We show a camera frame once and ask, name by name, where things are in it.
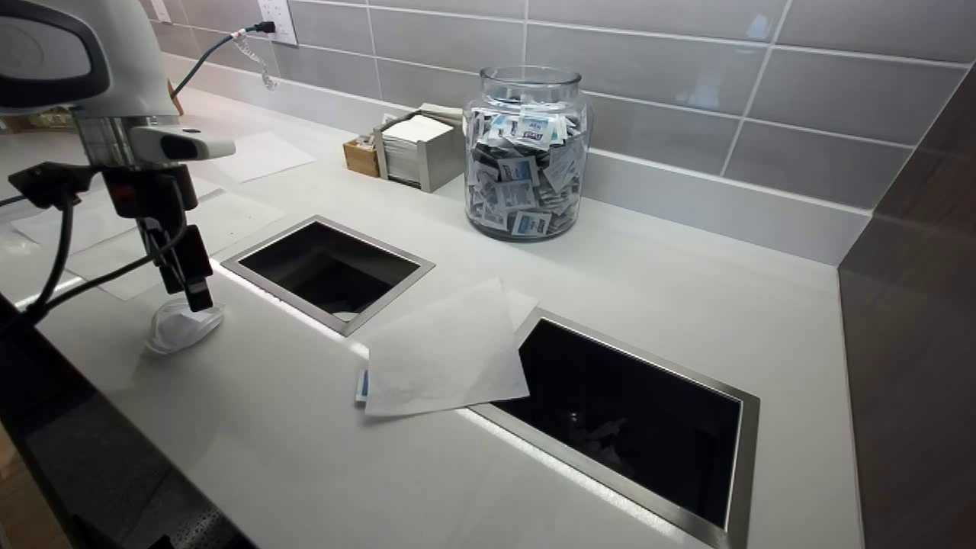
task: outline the gray wall tile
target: gray wall tile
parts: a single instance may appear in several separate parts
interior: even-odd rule
[[[574,69],[590,91],[740,113],[761,50],[531,24],[527,62]]]
[[[768,43],[783,0],[531,0],[531,20]]]
[[[375,53],[456,71],[520,63],[520,24],[372,13]]]
[[[379,98],[375,62],[366,54],[277,45],[274,62],[283,79]]]
[[[726,178],[823,202],[874,208],[906,159],[908,151],[747,121]]]
[[[797,0],[782,43],[971,63],[974,24],[974,0]]]
[[[154,24],[154,33],[177,54],[198,54],[216,39],[179,24],[233,32],[258,20],[257,0],[165,5],[177,24]],[[270,73],[394,104],[465,104],[479,69],[574,69],[595,91],[595,146],[721,174],[786,0],[370,0],[372,11],[366,0],[342,5],[288,0],[301,50],[266,45]],[[971,63],[971,21],[974,0],[792,0],[782,43],[832,53],[773,50],[726,174],[873,208],[906,151],[857,138],[914,146],[965,73],[878,54]],[[216,53],[212,62],[253,71],[235,50]]]
[[[463,106],[479,91],[479,78],[379,62],[380,91],[389,104],[424,102]]]
[[[262,21],[257,0],[165,0],[177,24],[235,32]]]
[[[525,0],[372,0],[372,8],[520,20]]]
[[[288,13],[301,45],[372,53],[364,8],[288,5]]]
[[[721,174],[736,119],[646,106],[614,98],[587,98],[587,144],[636,159]]]
[[[185,54],[185,57],[195,57],[203,53],[198,45],[198,32],[160,24],[160,21],[151,21],[151,28],[154,28],[154,39],[158,39],[160,53],[174,53],[174,54]]]
[[[212,33],[212,32],[195,32],[195,28],[177,28],[177,24],[160,24],[154,21],[154,36],[158,36],[158,45],[165,53],[174,53],[174,54],[185,54],[185,57],[198,57],[200,53],[206,53],[216,39],[223,39],[223,33]],[[274,62],[274,53],[262,53],[262,57],[268,57],[268,73],[277,73],[277,62]],[[242,69],[242,71],[258,71],[258,63],[253,63],[242,50],[235,45],[226,45],[226,50],[216,50],[210,54],[210,63],[226,63],[226,69]]]
[[[752,115],[918,144],[965,71],[773,53]]]

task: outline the white napkin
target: white napkin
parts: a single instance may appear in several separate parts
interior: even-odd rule
[[[366,415],[424,415],[527,398],[508,300],[514,297],[489,281],[375,328],[364,343],[370,365],[356,387]]]

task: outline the electrical outlet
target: electrical outlet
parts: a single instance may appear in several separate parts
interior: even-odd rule
[[[165,8],[165,0],[151,0],[151,13],[154,13],[158,21],[174,21],[172,11]]]
[[[262,8],[262,20],[274,21],[274,43],[299,45],[286,0],[258,0],[258,8]]]

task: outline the square hole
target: square hole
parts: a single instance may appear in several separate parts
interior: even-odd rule
[[[614,489],[624,478],[621,496],[644,493],[632,500],[704,542],[743,538],[747,524],[733,518],[743,514],[736,508],[747,508],[752,398],[652,365],[546,318],[527,332],[520,364],[531,398],[501,404],[501,427],[514,418],[514,436],[535,444],[531,429],[539,429],[554,440],[557,450],[543,453],[586,456],[595,467],[583,474],[602,469],[595,478]]]
[[[227,270],[344,335],[430,272],[424,261],[323,219],[242,255]]]

